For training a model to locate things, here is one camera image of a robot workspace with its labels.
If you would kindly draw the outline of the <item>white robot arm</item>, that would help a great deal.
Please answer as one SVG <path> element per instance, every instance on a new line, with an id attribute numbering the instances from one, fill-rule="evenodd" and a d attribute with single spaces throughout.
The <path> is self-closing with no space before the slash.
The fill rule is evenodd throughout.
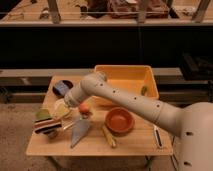
<path id="1" fill-rule="evenodd" d="M 66 93 L 64 101 L 69 107 L 77 107 L 91 96 L 110 100 L 179 137 L 178 171 L 213 171 L 213 103 L 175 107 L 113 87 L 103 72 L 84 76 Z"/>

